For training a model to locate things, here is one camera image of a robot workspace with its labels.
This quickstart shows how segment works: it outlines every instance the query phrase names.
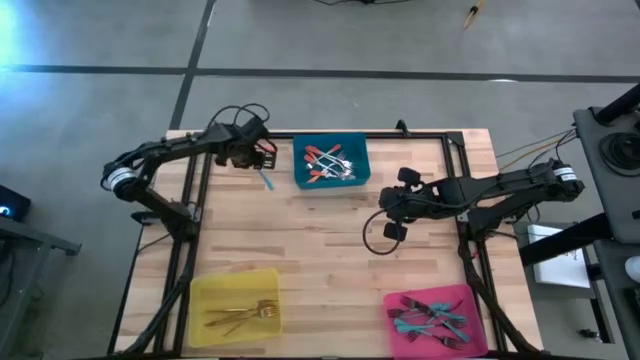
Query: gray floor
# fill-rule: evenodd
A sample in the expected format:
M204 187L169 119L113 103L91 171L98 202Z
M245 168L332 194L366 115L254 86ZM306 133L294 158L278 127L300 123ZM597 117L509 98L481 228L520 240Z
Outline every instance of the gray floor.
M11 20L0 27L8 44L0 65L186 67L205 3L0 4ZM462 34L472 3L219 0L199 66L622 76L640 70L640 12L632 0L494 1ZM56 256L48 265L46 296L30 315L22 351L55 360L105 353L140 228L128 217L131 205L99 188L101 168L167 130L182 79L0 72L0 183L32 198L29 224L83 243L78 258ZM272 129L390 128L404 119L413 128L489 128L501 153L569 128L574 109L604 105L630 87L199 76L181 128L201 128L221 106L257 101L271 110ZM573 203L541 206L543 220L600 212L580 144L561 155L587 190ZM549 299L538 290L534 306L548 350L626 358L619 335L608 346L576 336L576 329L593 327L588 301Z

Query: teal bin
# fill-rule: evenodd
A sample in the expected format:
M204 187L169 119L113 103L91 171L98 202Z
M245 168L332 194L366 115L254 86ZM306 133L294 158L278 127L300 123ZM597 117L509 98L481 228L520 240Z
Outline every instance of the teal bin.
M313 145L321 151L329 151L334 145L340 144L340 150L331 155L337 156L341 151L345 154L345 160L353 163L353 180L340 180L338 178L320 178L316 182L309 183L310 170L304 156L307 154L305 147ZM333 133L323 135L298 135L293 137L293 172L296 183L303 190L335 188L342 186L360 186L366 184L371 177L369 167L369 155L367 154L367 138L363 133Z

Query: pink bin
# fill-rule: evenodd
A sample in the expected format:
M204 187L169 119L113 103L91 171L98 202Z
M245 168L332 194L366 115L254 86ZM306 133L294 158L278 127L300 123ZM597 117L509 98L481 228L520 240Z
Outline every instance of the pink bin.
M448 302L451 306L455 306L460 300L463 300L460 306L453 310L452 313L467 317L467 326L460 330L469 335L471 341L467 344L463 343L461 350L450 349L442 345L438 339L428 337L427 335L420 335L414 342L410 343L405 337L406 334L396 332L393 319L389 319L386 314L386 310L389 309L406 309L406 307L400 303L400 297L402 295L406 295L411 299L427 305ZM384 306L385 317L388 319L387 327L389 330L389 340L391 342L391 352L395 359L458 359L482 356L489 351L487 338L484 334L480 317L478 316L478 309L476 308L473 293L467 285L443 286L433 289L388 294L384 297ZM426 317L414 317L403 320L411 325L424 325L426 319ZM445 327L436 326L427 331L435 335L447 335L458 339L455 334Z

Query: yellow bin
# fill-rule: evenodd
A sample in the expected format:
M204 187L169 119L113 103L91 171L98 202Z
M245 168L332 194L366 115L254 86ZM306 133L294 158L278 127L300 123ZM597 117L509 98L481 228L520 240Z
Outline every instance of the yellow bin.
M259 302L265 300L275 301L277 314L260 317L256 310L241 315L238 315L238 312L229 311L256 309ZM247 320L235 321L234 319L221 325L207 326L234 315L237 316L235 319L247 318ZM281 333L280 290L276 269L204 276L191 282L189 299L189 345L191 347L264 339Z

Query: butcher block tabletop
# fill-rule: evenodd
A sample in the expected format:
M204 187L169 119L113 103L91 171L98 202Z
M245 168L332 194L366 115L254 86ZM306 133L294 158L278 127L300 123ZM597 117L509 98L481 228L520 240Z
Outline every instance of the butcher block tabletop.
M454 131L464 134L472 176L497 174L489 131ZM169 131L167 136L183 136L185 132ZM455 221L420 219L408 225L407 240L389 256L377 256L365 249L362 227L379 210L380 190L399 185L397 174L401 167L419 171L425 182L447 176L441 142L369 139L372 174L365 186L308 191L301 191L293 179L292 141L274 142L279 149L276 169L265 171L274 191L267 189L255 170L212 167L195 276L276 268L280 274L282 335L192 348L187 330L182 356L391 356L382 309L386 294L465 283L457 254ZM187 162L182 159L160 167L154 189L167 199L180 199ZM198 191L201 166L196 168L192 200ZM386 222L380 216L368 230L368 240L378 250L393 245L382 236ZM500 230L512 231L507 226ZM164 234L162 225L145 227L139 246ZM516 242L497 236L486 244L499 304L525 338L541 349ZM166 239L138 256L118 329L116 351L131 345L158 310L170 252L171 239ZM177 308L176 305L169 318L167 347L174 337ZM484 306L481 310L489 348L495 349L490 314Z

